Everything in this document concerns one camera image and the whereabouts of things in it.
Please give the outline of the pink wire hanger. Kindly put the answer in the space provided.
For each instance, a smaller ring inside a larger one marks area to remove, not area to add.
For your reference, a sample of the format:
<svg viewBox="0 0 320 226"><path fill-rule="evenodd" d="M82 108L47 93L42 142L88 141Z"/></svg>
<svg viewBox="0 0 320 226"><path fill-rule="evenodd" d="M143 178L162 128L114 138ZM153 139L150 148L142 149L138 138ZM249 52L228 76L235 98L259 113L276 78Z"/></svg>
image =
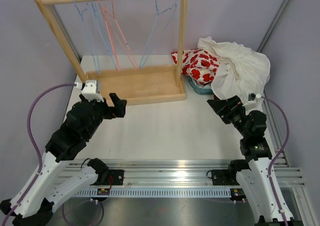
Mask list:
<svg viewBox="0 0 320 226"><path fill-rule="evenodd" d="M112 26L111 26L110 21L108 19L108 16L107 16L108 10L107 10L106 7L103 7L103 5L100 3L100 0L97 0L97 3L98 3L98 6L100 8L101 14L102 14L102 16L104 18L105 27L106 27L106 30L107 30L108 38L109 38L109 41L110 41L110 47L111 47L111 50L112 50L113 61L115 63L115 68L119 72L120 71L120 65L119 65L119 61L118 61L118 57L117 57L117 51L116 51L115 44L114 44L113 29L112 29Z"/></svg>
<svg viewBox="0 0 320 226"><path fill-rule="evenodd" d="M109 14L110 16L112 16L112 18L114 19L114 22L118 28L118 31L122 37L122 39L119 38L118 34L117 33L114 33L116 38L118 39L118 42L120 43L122 49L126 52L126 55L129 59L129 61L131 62L131 64L133 65L133 67L135 69L138 69L138 63L137 63L137 60L136 58L133 56L133 53L132 53L132 50L126 40L126 37L119 25L119 22L118 22L118 19L117 19L117 16L116 16L116 12L115 12L115 6L114 6L114 1L113 0L110 0L111 1L111 6L112 6L112 14Z"/></svg>

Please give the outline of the white ruffled blouse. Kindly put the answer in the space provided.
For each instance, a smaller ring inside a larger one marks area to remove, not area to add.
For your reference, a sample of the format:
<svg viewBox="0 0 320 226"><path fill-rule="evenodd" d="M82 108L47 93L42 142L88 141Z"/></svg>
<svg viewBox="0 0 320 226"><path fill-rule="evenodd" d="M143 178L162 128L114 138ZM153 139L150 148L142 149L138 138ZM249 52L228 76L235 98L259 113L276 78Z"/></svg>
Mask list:
<svg viewBox="0 0 320 226"><path fill-rule="evenodd" d="M242 103L249 94L262 94L270 79L271 63L263 53L236 42L216 42L200 38L197 48L209 52L219 62L211 89L220 100L238 96Z"/></svg>

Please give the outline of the blue wire hanger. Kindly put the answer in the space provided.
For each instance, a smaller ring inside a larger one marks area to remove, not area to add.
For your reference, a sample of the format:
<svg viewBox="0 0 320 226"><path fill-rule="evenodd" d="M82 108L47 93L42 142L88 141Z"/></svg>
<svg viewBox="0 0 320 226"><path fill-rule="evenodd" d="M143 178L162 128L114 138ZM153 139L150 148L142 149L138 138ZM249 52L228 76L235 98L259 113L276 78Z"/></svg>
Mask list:
<svg viewBox="0 0 320 226"><path fill-rule="evenodd" d="M148 37L144 53L139 62L139 68L142 69L149 59L151 53L156 48L160 39L163 37L167 27L173 19L173 16L177 10L177 3L161 9L158 4L158 0L154 0L155 5L155 20L152 26L151 33Z"/></svg>
<svg viewBox="0 0 320 226"><path fill-rule="evenodd" d="M72 0L72 1L73 1L73 5L75 6L75 8L76 8L76 10L77 10L77 12L79 14L79 17L80 17L80 20L81 20L81 24L82 24L82 27L83 27L83 34L84 34L86 46L87 46L88 52L90 53L90 55L92 57L95 70L100 72L100 62L99 62L98 56L96 56L94 54L94 47L92 45L92 40L91 40L91 38L89 36L89 30L88 30L88 27L87 27L87 23L85 22L86 12L89 12L89 15L91 14L90 11L88 11L88 4L83 9L80 9L78 7L78 4L77 4L76 0Z"/></svg>
<svg viewBox="0 0 320 226"><path fill-rule="evenodd" d="M104 69L100 58L105 54L113 56L113 53L97 2L90 0L87 3L87 9L89 15L89 52L93 58L94 67L100 75Z"/></svg>

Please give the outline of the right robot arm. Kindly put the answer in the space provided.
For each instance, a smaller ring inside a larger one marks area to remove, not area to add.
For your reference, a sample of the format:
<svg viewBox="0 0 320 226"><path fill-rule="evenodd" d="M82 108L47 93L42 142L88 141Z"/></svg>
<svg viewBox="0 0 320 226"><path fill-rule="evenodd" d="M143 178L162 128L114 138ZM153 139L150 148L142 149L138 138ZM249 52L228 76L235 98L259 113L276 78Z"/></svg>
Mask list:
<svg viewBox="0 0 320 226"><path fill-rule="evenodd" d="M230 161L227 179L239 184L252 210L257 226L301 226L290 211L274 170L273 157L265 138L267 116L259 110L246 113L238 96L209 99L209 106L226 124L242 135L240 151L244 159Z"/></svg>

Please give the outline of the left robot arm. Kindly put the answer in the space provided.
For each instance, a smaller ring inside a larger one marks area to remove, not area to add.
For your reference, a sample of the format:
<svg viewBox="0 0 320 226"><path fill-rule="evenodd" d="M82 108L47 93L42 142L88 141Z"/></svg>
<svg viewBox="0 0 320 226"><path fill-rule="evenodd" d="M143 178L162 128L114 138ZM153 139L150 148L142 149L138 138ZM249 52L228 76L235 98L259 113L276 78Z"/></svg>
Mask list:
<svg viewBox="0 0 320 226"><path fill-rule="evenodd" d="M66 119L48 141L38 168L22 190L13 198L3 200L0 210L6 218L13 217L14 226L45 226L55 211L81 188L111 182L109 167L100 159L90 159L79 174L52 188L62 172L83 150L103 120L123 118L127 100L116 93L106 99L87 100L83 95L67 112Z"/></svg>

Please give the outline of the white red floral skirt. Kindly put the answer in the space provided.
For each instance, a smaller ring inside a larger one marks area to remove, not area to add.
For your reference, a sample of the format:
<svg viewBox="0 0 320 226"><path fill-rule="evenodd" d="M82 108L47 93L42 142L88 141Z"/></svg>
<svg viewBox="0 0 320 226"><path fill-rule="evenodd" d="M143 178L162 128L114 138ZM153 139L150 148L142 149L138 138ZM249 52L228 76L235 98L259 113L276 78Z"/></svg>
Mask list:
<svg viewBox="0 0 320 226"><path fill-rule="evenodd" d="M183 51L181 74L200 85L211 83L221 66L216 56L204 49Z"/></svg>

